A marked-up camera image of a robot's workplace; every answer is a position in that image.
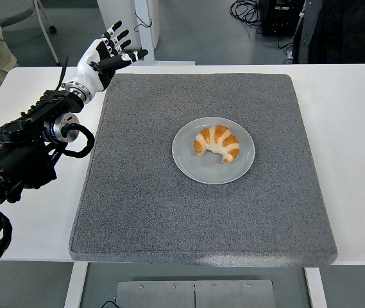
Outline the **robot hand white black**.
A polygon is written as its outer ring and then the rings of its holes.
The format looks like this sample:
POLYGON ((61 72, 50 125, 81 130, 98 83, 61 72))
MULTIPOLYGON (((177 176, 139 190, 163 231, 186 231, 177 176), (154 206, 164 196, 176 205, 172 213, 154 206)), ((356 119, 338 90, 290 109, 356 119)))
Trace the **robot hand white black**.
POLYGON ((109 27, 100 38, 94 40, 80 58, 77 71, 65 85, 65 90, 76 91, 91 100, 97 92, 104 91, 116 71, 142 60, 148 51, 128 49, 129 31, 118 32, 122 22, 109 27))

